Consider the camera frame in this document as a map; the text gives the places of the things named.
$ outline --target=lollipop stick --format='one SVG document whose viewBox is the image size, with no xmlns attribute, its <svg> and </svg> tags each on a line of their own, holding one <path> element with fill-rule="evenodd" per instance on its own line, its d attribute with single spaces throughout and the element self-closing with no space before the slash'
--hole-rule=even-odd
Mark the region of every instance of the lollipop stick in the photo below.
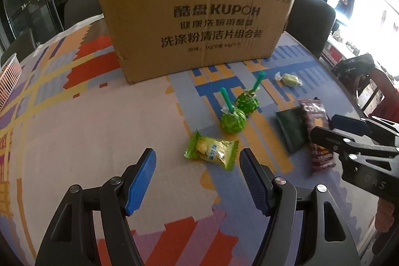
<svg viewBox="0 0 399 266">
<path fill-rule="evenodd" d="M 224 87 L 220 88 L 219 91 L 222 93 L 222 96 L 227 104 L 227 107 L 229 108 L 229 112 L 233 113 L 234 112 L 234 106 L 232 105 L 229 95 L 227 94 L 227 91 Z"/>
<path fill-rule="evenodd" d="M 254 85 L 254 87 L 251 89 L 251 91 L 255 92 L 256 89 L 259 87 L 263 77 L 265 76 L 265 72 L 264 71 L 260 71 L 258 74 L 258 79 L 256 79 L 256 83 Z"/>
</svg>

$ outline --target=screw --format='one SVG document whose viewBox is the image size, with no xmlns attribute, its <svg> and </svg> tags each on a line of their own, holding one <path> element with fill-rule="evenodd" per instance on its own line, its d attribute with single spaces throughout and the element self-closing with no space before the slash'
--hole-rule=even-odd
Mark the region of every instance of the screw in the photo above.
<svg viewBox="0 0 399 266">
<path fill-rule="evenodd" d="M 76 192 L 79 192 L 79 185 L 72 185 L 70 188 L 69 188 L 69 191 L 71 192 L 71 193 L 76 193 Z"/>
<path fill-rule="evenodd" d="M 276 184 L 284 185 L 287 181 L 283 177 L 276 177 L 275 182 L 276 182 Z"/>
<path fill-rule="evenodd" d="M 112 178 L 109 180 L 109 182 L 110 182 L 112 185 L 118 185 L 118 184 L 120 184 L 121 181 L 122 181 L 122 178 L 120 178 L 119 176 L 114 176 L 114 177 L 112 177 Z"/>
<path fill-rule="evenodd" d="M 319 184 L 319 185 L 317 185 L 317 190 L 319 192 L 325 193 L 327 191 L 327 187 L 323 184 Z"/>
</svg>

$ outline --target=brown snack wrapper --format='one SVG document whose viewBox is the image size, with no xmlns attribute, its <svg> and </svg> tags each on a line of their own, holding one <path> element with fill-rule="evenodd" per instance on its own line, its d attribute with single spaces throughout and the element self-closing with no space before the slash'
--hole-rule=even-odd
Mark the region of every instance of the brown snack wrapper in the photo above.
<svg viewBox="0 0 399 266">
<path fill-rule="evenodd" d="M 304 114 L 312 152 L 312 167 L 316 171 L 322 171 L 335 166 L 333 153 L 320 145 L 312 143 L 310 132 L 316 126 L 328 128 L 328 116 L 323 103 L 319 99 L 298 99 Z"/>
</svg>

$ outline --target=dark green packet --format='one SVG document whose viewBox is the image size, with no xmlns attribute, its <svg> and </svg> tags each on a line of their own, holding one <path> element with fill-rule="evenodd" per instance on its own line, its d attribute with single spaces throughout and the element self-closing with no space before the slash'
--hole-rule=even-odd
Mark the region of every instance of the dark green packet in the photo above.
<svg viewBox="0 0 399 266">
<path fill-rule="evenodd" d="M 300 106 L 277 112 L 276 116 L 290 154 L 298 151 L 305 143 L 309 143 L 308 131 L 302 120 Z"/>
</svg>

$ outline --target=dark gray chair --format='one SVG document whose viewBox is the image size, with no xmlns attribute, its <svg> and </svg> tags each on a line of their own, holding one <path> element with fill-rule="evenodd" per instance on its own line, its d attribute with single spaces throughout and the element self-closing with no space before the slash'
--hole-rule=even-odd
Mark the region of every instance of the dark gray chair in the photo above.
<svg viewBox="0 0 399 266">
<path fill-rule="evenodd" d="M 5 62 L 14 53 L 17 54 L 18 61 L 21 62 L 35 50 L 36 46 L 35 40 L 33 39 L 32 30 L 28 28 L 12 44 L 9 45 L 8 49 L 0 58 L 0 64 L 5 64 Z"/>
<path fill-rule="evenodd" d="M 319 58 L 334 22 L 334 8 L 322 0 L 295 0 L 286 30 Z"/>
<path fill-rule="evenodd" d="M 99 0 L 69 0 L 64 7 L 65 29 L 102 13 Z"/>
</svg>

